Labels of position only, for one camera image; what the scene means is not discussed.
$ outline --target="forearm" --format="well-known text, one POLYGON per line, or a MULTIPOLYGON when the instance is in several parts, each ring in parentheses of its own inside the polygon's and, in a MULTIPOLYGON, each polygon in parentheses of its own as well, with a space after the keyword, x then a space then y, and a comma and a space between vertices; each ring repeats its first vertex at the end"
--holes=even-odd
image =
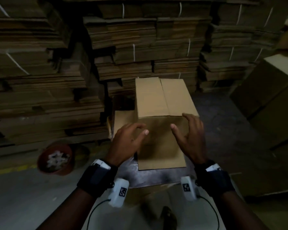
POLYGON ((263 222, 255 215, 235 191, 213 198, 227 230, 266 230, 263 222))
POLYGON ((37 229, 81 229, 95 201, 96 198, 76 188, 37 229))

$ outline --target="wire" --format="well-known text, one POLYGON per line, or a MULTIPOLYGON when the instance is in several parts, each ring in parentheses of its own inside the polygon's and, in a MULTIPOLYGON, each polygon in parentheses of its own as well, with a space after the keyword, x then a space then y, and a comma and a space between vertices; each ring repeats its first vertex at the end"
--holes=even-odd
POLYGON ((91 218, 91 216, 92 216, 93 211, 94 211, 100 204, 103 204, 104 202, 109 202, 109 201, 111 201, 111 199, 106 199, 106 200, 100 202, 99 204, 97 204, 96 207, 94 207, 94 209, 93 209, 92 212, 90 213, 90 217, 88 217, 88 224, 90 223, 90 218, 91 218))
POLYGON ((206 201, 209 203, 209 205, 212 207, 214 213, 216 214, 216 218, 217 218, 217 220, 218 220, 218 229, 217 229, 217 230, 219 230, 219 228, 220 228, 220 221, 219 221, 219 217, 218 217, 218 214, 217 214, 216 210, 214 209, 214 207, 211 205, 211 203, 210 203, 206 198, 204 198, 204 197, 202 197, 202 196, 200 196, 200 195, 197 195, 197 197, 206 200, 206 201))

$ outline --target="white wristband label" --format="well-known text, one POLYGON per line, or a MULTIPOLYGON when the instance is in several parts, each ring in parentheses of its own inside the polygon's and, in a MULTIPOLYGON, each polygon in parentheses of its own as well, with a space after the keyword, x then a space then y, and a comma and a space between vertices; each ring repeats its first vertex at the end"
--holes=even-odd
POLYGON ((214 164, 212 166, 209 166, 206 171, 207 172, 211 172, 211 171, 215 171, 215 170, 222 170, 221 167, 218 164, 214 164))

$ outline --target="white device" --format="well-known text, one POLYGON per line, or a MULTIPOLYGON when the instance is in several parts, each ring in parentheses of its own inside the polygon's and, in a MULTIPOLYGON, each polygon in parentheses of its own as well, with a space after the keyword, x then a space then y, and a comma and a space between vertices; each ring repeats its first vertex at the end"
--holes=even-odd
POLYGON ((114 187, 109 195, 109 205, 112 207, 122 207, 129 188, 129 182, 122 178, 117 178, 114 181, 114 187))
POLYGON ((190 178, 190 176, 186 176, 186 177, 180 178, 180 183, 181 183, 182 191, 186 200, 188 201, 197 200, 197 197, 196 197, 197 185, 195 185, 195 181, 193 181, 190 178))

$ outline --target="person's right hand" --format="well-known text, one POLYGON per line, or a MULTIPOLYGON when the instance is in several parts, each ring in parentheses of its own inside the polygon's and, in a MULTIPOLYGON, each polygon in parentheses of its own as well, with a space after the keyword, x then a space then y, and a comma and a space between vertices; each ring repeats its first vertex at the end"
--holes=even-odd
POLYGON ((171 129, 182 152, 194 164, 203 164, 208 161, 205 131, 203 122, 191 114, 182 114, 189 122, 189 133, 183 136, 175 124, 171 129))

